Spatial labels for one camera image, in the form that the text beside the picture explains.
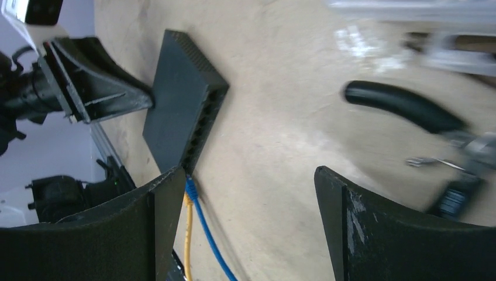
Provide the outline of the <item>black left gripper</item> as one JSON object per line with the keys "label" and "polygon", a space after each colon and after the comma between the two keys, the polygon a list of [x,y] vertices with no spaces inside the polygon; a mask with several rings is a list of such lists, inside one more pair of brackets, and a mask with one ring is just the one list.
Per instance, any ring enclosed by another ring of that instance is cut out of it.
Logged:
{"label": "black left gripper", "polygon": [[1,53],[1,154],[24,140],[16,121],[43,124],[64,111],[86,124],[153,107],[151,87],[117,65],[97,37],[55,37],[42,44],[39,63],[25,72]]}

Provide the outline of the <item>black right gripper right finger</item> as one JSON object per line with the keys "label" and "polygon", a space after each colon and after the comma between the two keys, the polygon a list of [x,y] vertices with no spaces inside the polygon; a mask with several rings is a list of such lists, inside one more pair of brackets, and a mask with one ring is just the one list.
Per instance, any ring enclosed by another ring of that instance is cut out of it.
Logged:
{"label": "black right gripper right finger", "polygon": [[314,173],[336,280],[494,280],[495,228],[421,213],[326,166]]}

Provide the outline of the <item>black network switch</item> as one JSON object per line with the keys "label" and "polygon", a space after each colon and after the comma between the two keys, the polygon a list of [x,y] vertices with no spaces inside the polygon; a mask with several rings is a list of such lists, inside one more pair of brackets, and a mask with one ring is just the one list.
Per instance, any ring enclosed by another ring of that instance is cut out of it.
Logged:
{"label": "black network switch", "polygon": [[165,30],[143,129],[159,171],[193,173],[228,90],[187,33]]}

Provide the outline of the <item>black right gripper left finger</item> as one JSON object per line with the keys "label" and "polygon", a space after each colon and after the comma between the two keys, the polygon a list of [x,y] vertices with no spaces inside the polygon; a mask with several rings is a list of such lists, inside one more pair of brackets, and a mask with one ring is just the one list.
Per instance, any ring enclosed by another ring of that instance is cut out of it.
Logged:
{"label": "black right gripper left finger", "polygon": [[1,229],[2,280],[166,280],[185,189],[174,167],[55,224]]}

